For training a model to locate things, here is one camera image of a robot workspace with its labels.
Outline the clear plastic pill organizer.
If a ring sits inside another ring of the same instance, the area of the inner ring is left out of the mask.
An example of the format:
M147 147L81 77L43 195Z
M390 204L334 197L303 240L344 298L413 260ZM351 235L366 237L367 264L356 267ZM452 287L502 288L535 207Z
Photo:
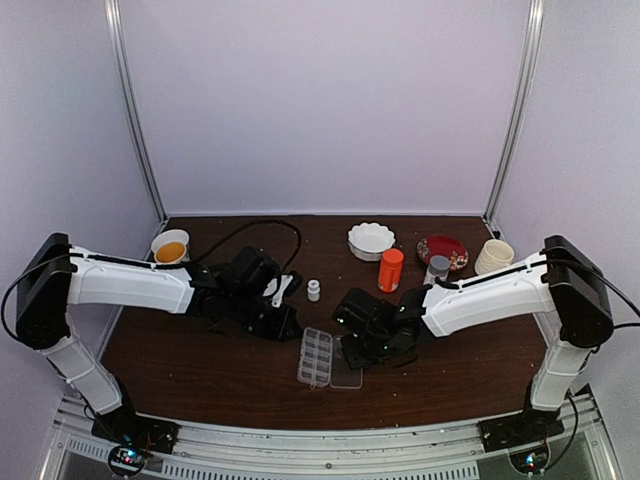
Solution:
M305 328L300 343L297 380L311 389L360 389L363 371L349 367L340 340L340 336Z

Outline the orange pill bottle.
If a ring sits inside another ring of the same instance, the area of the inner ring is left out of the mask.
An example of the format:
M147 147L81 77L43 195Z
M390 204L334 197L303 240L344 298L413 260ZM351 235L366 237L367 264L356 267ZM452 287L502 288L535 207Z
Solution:
M384 293L393 293L397 290L404 266L404 253L396 248L391 248L382 253L378 273L378 288Z

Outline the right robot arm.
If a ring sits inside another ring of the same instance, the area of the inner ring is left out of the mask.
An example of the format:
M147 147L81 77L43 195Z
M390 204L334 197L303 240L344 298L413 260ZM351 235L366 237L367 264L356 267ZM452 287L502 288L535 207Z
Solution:
M589 353L614 331L601 270L565 237L548 237L541 251L494 272L408 290L398 304L352 288L332 318L348 330L341 346L360 369L471 327L547 312L560 327L512 423L530 442L556 420Z

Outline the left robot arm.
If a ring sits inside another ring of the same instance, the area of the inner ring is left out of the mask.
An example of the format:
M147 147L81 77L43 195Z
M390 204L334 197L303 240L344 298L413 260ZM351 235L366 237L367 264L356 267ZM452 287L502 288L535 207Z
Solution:
M144 433L127 408L125 389L85 346L75 328L84 313L138 308L174 316L231 320L250 334L288 341L301 334L286 300L301 275L285 271L265 252L245 247L229 262L163 265L113 257L51 234L32 257L15 289L17 340L40 352L123 444Z

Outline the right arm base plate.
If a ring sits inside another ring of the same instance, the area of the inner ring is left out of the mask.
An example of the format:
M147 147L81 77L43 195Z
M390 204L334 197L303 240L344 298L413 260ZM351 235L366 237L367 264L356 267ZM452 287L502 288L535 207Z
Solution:
M524 412L481 421L478 428L486 453L539 442L565 431L556 417Z

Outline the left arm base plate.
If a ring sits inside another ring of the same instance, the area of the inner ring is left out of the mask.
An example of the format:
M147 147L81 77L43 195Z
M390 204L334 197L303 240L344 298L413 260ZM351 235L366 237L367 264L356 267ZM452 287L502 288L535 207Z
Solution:
M174 422L124 411L98 415L91 428L94 437L163 454L173 452L178 433L179 425Z

